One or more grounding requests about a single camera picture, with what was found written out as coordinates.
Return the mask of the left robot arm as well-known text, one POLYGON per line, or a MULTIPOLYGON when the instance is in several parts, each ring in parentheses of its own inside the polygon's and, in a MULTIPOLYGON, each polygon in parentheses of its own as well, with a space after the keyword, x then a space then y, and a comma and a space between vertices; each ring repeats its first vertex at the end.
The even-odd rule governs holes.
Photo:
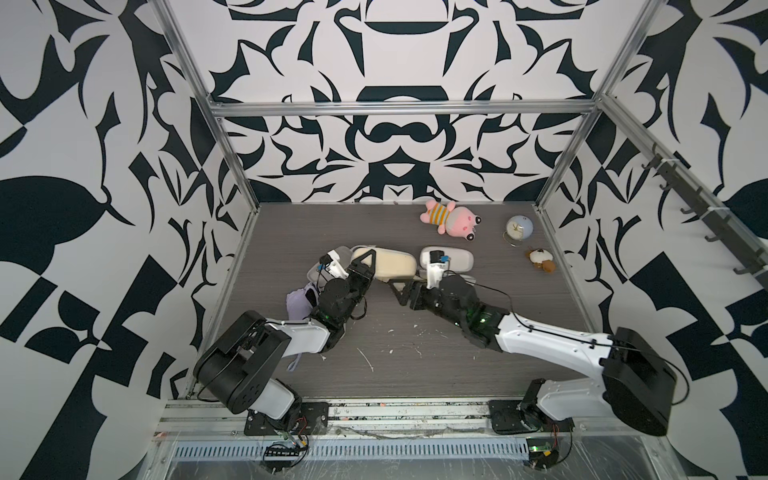
POLYGON ((334 261, 331 252, 321 258, 332 278, 321 288, 317 304, 305 319, 278 321, 246 311, 197 361, 195 379, 231 413, 251 410, 279 430, 294 426, 301 397, 273 378, 275 370, 285 357, 334 348, 376 274, 377 253, 371 248, 347 267, 338 269, 334 261))

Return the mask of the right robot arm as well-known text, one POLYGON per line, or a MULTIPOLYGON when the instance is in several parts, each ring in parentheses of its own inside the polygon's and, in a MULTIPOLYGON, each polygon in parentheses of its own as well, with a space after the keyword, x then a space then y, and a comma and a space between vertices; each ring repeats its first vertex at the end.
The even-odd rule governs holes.
POLYGON ((614 417, 651 436, 668 432, 680 369, 636 331, 580 332, 534 321, 482 301, 476 285, 448 275, 438 285, 392 280, 398 302, 457 326, 481 349, 526 355, 579 373, 568 381, 534 379, 513 410, 504 434, 532 433, 575 417, 614 417))

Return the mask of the pink plush toy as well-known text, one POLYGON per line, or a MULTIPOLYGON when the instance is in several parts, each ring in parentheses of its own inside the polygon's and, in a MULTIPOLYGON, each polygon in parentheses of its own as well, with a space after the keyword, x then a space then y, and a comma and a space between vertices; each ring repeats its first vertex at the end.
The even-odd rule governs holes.
POLYGON ((482 219, 469 208, 458 206, 454 201, 442 204, 429 200, 426 203, 426 211, 420 215, 420 221, 435 225, 440 235, 473 241, 476 238, 476 227, 482 219))

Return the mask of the blue alarm clock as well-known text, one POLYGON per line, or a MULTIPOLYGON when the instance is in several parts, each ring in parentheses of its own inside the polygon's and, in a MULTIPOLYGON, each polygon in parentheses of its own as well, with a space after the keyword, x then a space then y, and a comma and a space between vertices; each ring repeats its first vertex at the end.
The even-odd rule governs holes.
POLYGON ((534 231, 533 221, 525 215, 511 217, 505 226, 503 238, 513 246, 520 245, 528 239, 534 231))

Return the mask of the brown white plush toy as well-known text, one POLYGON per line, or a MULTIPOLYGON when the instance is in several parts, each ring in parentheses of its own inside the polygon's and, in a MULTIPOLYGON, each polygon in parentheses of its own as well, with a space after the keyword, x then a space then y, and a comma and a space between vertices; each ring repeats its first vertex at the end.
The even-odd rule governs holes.
POLYGON ((557 266, 554 255, 545 249, 529 250, 526 257, 537 268, 547 273, 553 273, 557 266))

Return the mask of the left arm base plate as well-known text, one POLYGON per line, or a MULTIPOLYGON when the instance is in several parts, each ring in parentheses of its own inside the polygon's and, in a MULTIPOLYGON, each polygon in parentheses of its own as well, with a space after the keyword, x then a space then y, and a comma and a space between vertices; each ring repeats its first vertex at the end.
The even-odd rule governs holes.
POLYGON ((313 435, 327 429, 330 404, 328 402, 295 402, 279 419, 249 409, 244 427, 245 436, 313 435))

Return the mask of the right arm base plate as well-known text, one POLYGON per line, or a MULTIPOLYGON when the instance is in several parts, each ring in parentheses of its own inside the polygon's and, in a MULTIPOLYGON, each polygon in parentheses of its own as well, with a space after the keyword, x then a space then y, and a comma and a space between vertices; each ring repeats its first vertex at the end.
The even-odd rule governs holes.
POLYGON ((572 419, 553 420, 522 400, 490 400, 488 408, 491 428, 498 435, 569 433, 574 427, 572 419))

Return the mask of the wall hook rack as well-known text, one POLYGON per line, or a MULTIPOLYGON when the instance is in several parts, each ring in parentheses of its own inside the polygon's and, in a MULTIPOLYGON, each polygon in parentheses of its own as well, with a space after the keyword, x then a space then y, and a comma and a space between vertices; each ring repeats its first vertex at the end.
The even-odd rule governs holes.
POLYGON ((715 194, 699 180, 684 163, 664 152, 659 144, 651 146, 652 157, 643 166, 662 179, 661 190, 673 192, 684 203, 682 215, 702 222, 709 234, 709 243, 722 244, 739 262, 733 272, 738 276, 750 276, 767 290, 767 246, 715 194))

